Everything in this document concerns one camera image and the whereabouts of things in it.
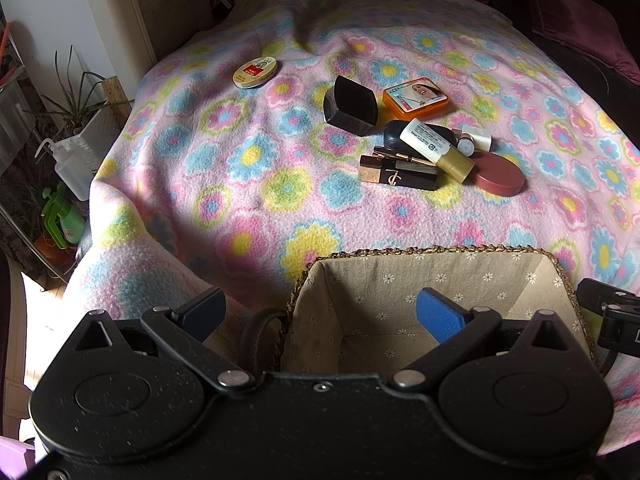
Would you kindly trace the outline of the round maroon compact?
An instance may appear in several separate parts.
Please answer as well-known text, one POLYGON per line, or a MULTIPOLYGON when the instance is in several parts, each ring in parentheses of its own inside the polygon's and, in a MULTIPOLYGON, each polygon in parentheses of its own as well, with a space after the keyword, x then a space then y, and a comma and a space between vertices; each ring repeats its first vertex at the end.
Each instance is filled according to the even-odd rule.
POLYGON ((472 158, 474 168, 469 178, 481 190, 501 197, 511 197, 525 184, 525 176, 509 159, 495 153, 480 152, 472 158))

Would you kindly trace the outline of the white and gold tube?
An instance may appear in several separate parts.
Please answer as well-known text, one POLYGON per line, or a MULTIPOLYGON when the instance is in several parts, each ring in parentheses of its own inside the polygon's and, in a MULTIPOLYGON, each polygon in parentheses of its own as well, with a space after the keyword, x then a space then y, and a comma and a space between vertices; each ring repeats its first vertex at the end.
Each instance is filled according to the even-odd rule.
POLYGON ((468 156, 463 155, 440 133, 420 120, 413 119, 409 122, 399 137, 458 183, 464 182, 474 168, 474 162, 468 156))

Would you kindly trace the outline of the small amber bottle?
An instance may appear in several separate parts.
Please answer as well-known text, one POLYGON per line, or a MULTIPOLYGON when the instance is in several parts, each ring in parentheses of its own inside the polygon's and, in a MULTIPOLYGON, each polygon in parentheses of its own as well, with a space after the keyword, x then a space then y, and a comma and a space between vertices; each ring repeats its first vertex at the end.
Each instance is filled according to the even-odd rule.
POLYGON ((464 125, 461 129, 454 129, 454 136, 456 148, 465 156, 491 151, 492 137, 481 128, 464 125))

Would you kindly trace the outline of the dark blue glasses case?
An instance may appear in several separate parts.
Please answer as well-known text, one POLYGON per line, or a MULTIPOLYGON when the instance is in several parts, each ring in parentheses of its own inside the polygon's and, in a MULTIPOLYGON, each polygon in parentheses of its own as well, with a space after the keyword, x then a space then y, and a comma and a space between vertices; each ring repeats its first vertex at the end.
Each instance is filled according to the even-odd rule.
MULTIPOLYGON (((385 126, 383 132, 384 148, 388 148, 389 150, 393 150, 397 153, 404 153, 410 156, 419 156, 419 152, 416 152, 411 146, 409 146, 400 138, 402 130, 406 128, 406 125, 408 125, 408 122, 405 122, 404 120, 392 120, 385 126)), ((427 124, 427 127, 433 129, 450 144, 457 144, 456 136, 450 129, 434 124, 427 124)))

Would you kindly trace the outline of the black square box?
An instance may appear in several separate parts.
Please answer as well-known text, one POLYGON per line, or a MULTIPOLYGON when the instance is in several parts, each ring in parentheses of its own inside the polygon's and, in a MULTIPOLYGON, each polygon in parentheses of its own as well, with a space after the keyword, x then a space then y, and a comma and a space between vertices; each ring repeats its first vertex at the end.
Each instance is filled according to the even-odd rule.
POLYGON ((355 136, 366 136, 378 122, 378 102, 373 91, 338 75, 323 98, 326 123, 355 136))

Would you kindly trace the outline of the gold lipstick tube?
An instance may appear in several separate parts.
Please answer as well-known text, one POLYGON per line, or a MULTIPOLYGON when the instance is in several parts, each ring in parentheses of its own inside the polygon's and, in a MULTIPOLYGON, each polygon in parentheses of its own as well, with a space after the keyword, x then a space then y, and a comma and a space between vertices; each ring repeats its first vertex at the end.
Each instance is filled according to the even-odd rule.
POLYGON ((375 146, 373 148, 373 155, 378 158, 402 160, 403 162, 411 162, 412 164, 417 164, 421 166, 427 166, 427 167, 435 166, 434 162, 430 162, 429 160, 423 159, 421 157, 413 157, 410 155, 402 154, 394 150, 390 150, 389 148, 384 148, 384 146, 375 146))

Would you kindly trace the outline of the woven basket with fabric liner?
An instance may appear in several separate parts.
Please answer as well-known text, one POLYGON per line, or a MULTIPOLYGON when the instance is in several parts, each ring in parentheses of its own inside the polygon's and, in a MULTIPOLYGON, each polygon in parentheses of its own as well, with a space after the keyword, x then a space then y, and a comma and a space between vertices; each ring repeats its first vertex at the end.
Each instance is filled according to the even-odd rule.
POLYGON ((507 321, 549 309, 580 348, 593 338, 559 260, 533 247, 368 249, 309 263, 282 309, 246 326, 239 362, 302 374, 393 375, 489 308, 507 321))

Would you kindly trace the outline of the white squeeze bottle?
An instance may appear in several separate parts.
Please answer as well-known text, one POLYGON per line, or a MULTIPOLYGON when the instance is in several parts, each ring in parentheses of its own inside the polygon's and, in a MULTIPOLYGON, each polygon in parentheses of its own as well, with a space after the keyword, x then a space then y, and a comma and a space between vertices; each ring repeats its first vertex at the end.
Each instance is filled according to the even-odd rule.
POLYGON ((34 157, 46 148, 55 160, 54 169, 66 186, 81 202, 86 202, 90 195, 90 186, 93 180, 91 170, 86 166, 80 156, 62 144, 55 143, 51 139, 43 139, 36 149, 34 157))

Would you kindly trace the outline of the potted aloe plant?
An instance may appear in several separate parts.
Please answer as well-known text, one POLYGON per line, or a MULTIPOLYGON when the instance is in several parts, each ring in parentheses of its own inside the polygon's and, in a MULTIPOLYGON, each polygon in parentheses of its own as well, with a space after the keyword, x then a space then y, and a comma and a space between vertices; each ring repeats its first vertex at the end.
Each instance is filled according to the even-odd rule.
POLYGON ((70 69, 74 60, 75 48, 70 46, 66 56, 64 72, 60 70, 60 55, 54 54, 54 72, 64 98, 63 103, 55 101, 43 94, 41 101, 52 106, 52 110, 43 112, 28 112, 33 118, 58 118, 62 120, 63 130, 74 136, 81 133, 94 115, 100 110, 129 105, 130 100, 110 101, 107 98, 98 99, 96 89, 101 87, 106 78, 93 70, 83 70, 78 84, 74 84, 70 76, 70 69))

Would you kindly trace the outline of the orange toothpaste tin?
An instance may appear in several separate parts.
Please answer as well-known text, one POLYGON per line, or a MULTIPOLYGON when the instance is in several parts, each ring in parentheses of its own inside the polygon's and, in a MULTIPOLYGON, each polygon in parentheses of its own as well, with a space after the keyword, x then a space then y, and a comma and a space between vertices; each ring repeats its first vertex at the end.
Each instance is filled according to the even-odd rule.
POLYGON ((416 78, 386 88, 383 104, 400 120, 431 116, 449 105, 449 98, 428 77, 416 78))

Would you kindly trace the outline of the floral fleece blanket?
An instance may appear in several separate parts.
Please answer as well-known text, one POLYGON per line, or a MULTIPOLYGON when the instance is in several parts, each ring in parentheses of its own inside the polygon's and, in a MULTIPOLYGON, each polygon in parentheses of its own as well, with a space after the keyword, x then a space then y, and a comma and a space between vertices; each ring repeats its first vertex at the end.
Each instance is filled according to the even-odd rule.
POLYGON ((236 0, 230 18, 142 80, 91 185, 92 245, 64 300, 137 318, 212 286, 228 359, 254 313, 282 308, 309 263, 358 250, 533 247, 583 278, 639 288, 639 152, 499 12, 468 0, 236 0), (272 56, 277 73, 233 73, 272 56), (443 126, 483 129, 522 170, 499 197, 440 176, 433 192, 359 180, 378 144, 326 123, 338 75, 375 92, 428 77, 443 126))

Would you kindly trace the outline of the oval yellow tin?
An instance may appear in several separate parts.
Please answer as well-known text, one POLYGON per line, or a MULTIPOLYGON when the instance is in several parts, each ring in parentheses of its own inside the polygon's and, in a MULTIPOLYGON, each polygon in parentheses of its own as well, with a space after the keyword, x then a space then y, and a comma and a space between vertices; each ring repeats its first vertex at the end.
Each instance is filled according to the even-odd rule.
POLYGON ((232 82, 240 89, 256 88, 271 79, 278 71, 278 61, 261 56, 244 63, 232 75, 232 82))

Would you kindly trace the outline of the maroon cushion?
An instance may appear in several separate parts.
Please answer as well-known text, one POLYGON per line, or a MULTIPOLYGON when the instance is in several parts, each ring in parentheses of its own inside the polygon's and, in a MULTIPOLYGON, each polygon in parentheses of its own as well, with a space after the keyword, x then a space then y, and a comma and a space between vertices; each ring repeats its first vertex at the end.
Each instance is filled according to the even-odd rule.
POLYGON ((534 0, 533 31, 612 68, 639 84, 639 66, 614 16, 592 0, 534 0))

